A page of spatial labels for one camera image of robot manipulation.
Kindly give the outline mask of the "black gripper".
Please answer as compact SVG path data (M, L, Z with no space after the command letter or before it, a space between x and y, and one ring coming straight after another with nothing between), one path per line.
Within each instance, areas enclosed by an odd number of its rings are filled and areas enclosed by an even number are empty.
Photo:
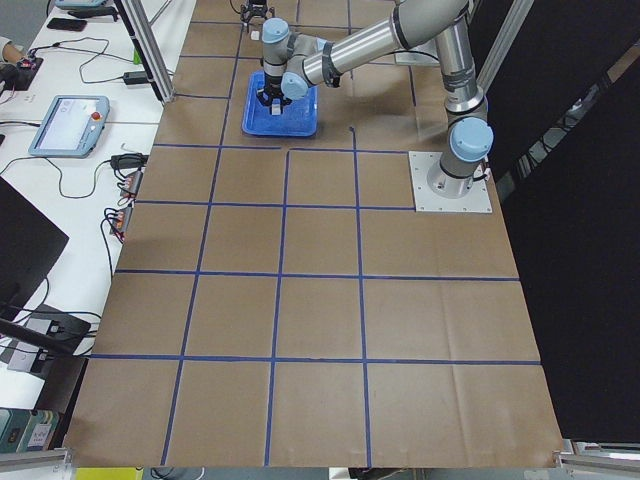
M262 106L271 107L275 100L281 105L281 114L290 110L292 99L286 97L282 91L282 76L264 75L264 85L257 90L257 99Z
M253 18L268 19L271 15L273 8L267 2L244 2L240 6L240 19L246 31L249 31Z

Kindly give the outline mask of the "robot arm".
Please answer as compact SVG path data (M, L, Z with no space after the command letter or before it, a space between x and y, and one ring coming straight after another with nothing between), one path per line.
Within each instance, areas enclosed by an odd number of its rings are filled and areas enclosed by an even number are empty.
M465 1L400 1L388 17L337 42L291 31L281 18L262 29L264 85L256 92L265 107L303 99L311 87L340 84L343 74L400 50L434 41L446 91L447 146L427 174L444 198L466 196L475 172L492 148L488 105L478 85L466 23Z

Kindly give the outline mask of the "person hand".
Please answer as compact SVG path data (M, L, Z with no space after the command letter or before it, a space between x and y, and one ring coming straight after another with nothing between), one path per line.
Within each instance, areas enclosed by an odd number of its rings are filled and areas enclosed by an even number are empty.
M11 39L0 36L1 62L16 64L25 57L24 48Z

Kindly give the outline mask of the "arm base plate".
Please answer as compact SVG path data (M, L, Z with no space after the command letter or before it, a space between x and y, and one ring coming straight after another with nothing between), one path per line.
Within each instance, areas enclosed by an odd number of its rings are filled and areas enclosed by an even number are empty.
M440 165L441 152L409 151L414 208L418 213L491 214L488 179L482 166L464 179L448 176Z

